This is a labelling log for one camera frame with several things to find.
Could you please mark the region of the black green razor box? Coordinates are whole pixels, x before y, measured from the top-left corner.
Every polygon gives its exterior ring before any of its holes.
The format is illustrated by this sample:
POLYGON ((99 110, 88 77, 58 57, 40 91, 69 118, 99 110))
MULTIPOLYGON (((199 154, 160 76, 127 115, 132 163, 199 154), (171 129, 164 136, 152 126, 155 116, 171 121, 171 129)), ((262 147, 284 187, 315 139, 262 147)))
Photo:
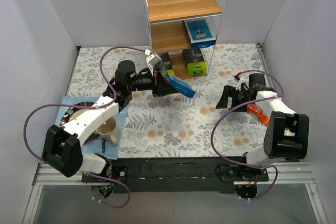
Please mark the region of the black green razor box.
POLYGON ((161 60, 155 65, 155 70, 162 74, 162 76, 165 77, 165 75, 168 73, 172 76, 175 75, 173 66, 171 63, 170 55, 168 52, 159 54, 161 60))
POLYGON ((182 50, 186 71, 189 76, 206 74, 207 66, 200 48, 182 50))

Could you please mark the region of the blue Harry's razor box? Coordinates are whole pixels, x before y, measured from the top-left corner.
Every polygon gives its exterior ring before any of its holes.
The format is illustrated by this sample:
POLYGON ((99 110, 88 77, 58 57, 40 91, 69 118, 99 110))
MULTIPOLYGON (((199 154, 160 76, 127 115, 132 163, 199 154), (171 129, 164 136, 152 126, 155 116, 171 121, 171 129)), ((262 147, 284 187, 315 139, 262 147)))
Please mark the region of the blue Harry's razor box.
POLYGON ((207 48, 216 44, 217 31, 208 19, 189 19, 183 21, 190 48, 207 48))
POLYGON ((183 80, 179 79, 178 77, 171 75, 169 73, 167 73, 165 75, 165 79, 166 81, 172 86, 174 87, 178 93, 188 97, 188 98, 193 98, 195 95, 195 90, 193 90, 191 88, 190 85, 188 85, 186 82, 184 82, 183 80))

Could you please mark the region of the orange BIC razor pack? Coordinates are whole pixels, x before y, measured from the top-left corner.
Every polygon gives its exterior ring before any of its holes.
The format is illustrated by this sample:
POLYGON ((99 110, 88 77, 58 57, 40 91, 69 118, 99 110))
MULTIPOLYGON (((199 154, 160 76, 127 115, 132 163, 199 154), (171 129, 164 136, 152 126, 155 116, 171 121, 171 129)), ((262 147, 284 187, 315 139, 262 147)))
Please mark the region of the orange BIC razor pack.
POLYGON ((268 126, 269 118, 259 106, 254 103, 249 104, 247 105, 247 111, 256 115, 265 126, 268 126))

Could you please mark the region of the white wire wooden shelf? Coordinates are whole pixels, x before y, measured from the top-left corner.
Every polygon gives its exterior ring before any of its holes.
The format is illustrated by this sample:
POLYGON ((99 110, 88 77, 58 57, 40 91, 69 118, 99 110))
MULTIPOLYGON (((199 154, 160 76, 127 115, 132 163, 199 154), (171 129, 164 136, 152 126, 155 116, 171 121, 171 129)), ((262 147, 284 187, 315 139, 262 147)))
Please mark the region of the white wire wooden shelf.
POLYGON ((181 79, 206 76, 213 54, 205 50, 215 50, 216 44, 200 48, 207 66, 206 74, 189 76, 182 55, 182 50, 190 49, 183 21, 208 19, 216 29, 218 38, 226 0, 143 0, 143 4, 150 49, 159 54, 168 52, 174 73, 181 79))

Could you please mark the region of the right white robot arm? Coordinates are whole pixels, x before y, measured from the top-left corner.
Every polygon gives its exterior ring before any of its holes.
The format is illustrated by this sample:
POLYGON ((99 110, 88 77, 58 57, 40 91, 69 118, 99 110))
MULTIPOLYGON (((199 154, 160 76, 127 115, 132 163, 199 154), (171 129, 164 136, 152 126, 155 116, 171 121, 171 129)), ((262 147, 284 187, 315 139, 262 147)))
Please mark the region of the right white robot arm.
POLYGON ((261 70, 248 70, 247 73, 247 79, 241 77, 241 72, 234 76, 237 81, 235 86, 224 86, 216 105, 217 109, 225 109, 231 99, 232 104, 225 116, 246 112, 249 105, 255 105, 268 119, 262 146, 245 153, 245 161, 237 168, 238 176, 246 181, 257 174, 257 169, 265 169, 287 159, 305 158, 310 123, 307 115, 297 113, 283 103, 283 92, 277 93, 266 85, 267 73, 261 70))

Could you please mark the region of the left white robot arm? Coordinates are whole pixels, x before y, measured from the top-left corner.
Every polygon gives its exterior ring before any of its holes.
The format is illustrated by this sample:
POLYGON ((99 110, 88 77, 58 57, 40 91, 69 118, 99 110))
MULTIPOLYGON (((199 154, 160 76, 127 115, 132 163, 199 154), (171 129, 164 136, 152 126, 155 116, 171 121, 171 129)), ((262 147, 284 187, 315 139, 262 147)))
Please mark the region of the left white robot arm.
POLYGON ((144 69, 143 73, 136 73, 135 64, 130 60, 118 64, 111 83, 112 87, 107 88, 93 106, 71 122, 53 125, 47 131, 42 159, 66 177, 83 172, 93 173, 100 182, 108 181, 112 170, 107 166, 107 159, 81 150, 88 137, 121 112, 132 100, 134 91, 151 90, 155 97, 177 93, 159 72, 144 69))

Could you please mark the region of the floral table mat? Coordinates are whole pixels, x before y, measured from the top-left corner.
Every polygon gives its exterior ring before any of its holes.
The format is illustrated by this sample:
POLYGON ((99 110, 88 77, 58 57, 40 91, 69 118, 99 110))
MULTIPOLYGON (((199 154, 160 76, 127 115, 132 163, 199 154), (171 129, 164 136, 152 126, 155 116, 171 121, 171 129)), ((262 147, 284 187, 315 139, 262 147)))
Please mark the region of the floral table mat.
POLYGON ((195 90, 191 99, 173 94, 153 97, 150 91, 133 93, 122 133, 118 157, 239 156, 262 146, 266 126, 249 112, 216 109, 225 85, 234 75, 263 70, 255 44, 215 46, 209 72, 188 80, 195 90))

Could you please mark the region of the beige ceramic mug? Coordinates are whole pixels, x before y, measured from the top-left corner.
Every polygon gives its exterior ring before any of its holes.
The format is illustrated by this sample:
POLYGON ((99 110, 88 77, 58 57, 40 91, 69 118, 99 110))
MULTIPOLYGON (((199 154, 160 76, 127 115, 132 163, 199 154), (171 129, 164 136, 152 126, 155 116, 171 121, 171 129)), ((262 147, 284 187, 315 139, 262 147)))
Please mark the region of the beige ceramic mug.
POLYGON ((118 146, 121 139, 121 132, 114 117, 109 118, 104 124, 97 128, 97 133, 109 143, 118 146))

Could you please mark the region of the dark rimmed ceramic plate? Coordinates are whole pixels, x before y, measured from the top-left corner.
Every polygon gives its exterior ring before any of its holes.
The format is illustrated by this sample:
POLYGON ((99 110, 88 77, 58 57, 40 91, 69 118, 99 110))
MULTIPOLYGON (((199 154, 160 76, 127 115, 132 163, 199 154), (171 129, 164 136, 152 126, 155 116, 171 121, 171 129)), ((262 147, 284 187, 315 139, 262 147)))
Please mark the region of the dark rimmed ceramic plate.
MULTIPOLYGON (((92 106, 94 103, 93 102, 80 102, 75 104, 76 106, 84 106, 84 107, 90 107, 92 106)), ((64 113, 64 115, 61 117, 60 120, 60 126, 63 126, 64 124, 73 121, 74 119, 76 119, 76 117, 78 117, 79 115, 81 115, 84 112, 84 110, 79 109, 79 108, 74 108, 74 107, 70 107, 67 109, 67 111, 64 113)), ((95 131, 93 132, 87 139, 87 141, 91 141, 93 140, 95 137, 98 136, 98 133, 95 131)))

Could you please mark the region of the dark knife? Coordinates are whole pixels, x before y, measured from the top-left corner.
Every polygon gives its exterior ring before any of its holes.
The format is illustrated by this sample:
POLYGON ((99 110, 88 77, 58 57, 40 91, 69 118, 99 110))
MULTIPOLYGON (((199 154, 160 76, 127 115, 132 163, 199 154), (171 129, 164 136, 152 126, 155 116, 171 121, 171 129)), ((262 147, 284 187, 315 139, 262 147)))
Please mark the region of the dark knife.
POLYGON ((102 153, 106 152, 106 141, 105 139, 102 139, 102 153))

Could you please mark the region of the blue checked cloth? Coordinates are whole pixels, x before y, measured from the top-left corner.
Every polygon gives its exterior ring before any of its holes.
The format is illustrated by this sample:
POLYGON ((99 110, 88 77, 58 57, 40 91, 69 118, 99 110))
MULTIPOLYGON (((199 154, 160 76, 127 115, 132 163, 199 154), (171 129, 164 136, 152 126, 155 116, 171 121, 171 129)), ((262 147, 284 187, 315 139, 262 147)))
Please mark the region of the blue checked cloth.
MULTIPOLYGON (((63 97, 61 103, 62 104, 71 104, 71 105, 79 105, 79 106, 92 106, 99 97, 63 97)), ((68 122, 69 117, 75 112, 77 109, 71 109, 68 107, 60 107, 55 124, 57 126, 61 126, 63 123, 68 122)), ((114 116, 117 121, 119 130, 121 134, 123 133, 125 120, 128 115, 128 106, 123 109, 122 112, 114 116)), ((119 140, 118 146, 115 146, 113 143, 105 142, 105 152, 103 152, 102 144, 103 138, 99 134, 96 134, 94 138, 91 138, 89 141, 86 141, 84 145, 81 147, 83 153, 98 153, 103 155, 108 159, 116 160, 118 158, 119 148, 121 147, 122 138, 119 140)))

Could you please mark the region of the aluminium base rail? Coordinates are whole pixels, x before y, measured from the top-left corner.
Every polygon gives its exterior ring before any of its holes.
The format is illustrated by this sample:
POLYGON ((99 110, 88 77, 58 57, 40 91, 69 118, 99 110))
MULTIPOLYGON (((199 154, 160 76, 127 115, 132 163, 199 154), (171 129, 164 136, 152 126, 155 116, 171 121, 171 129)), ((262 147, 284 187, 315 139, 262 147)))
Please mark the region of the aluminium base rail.
MULTIPOLYGON (((317 192, 316 180, 309 163, 288 162, 275 163, 274 165, 278 169, 276 184, 305 185, 317 223, 328 223, 317 192)), ((67 178, 49 165, 39 164, 32 183, 32 199, 28 201, 28 207, 24 215, 23 223, 33 222, 34 214, 36 213, 37 205, 44 185, 83 185, 80 181, 81 177, 82 174, 77 173, 74 176, 67 178)))

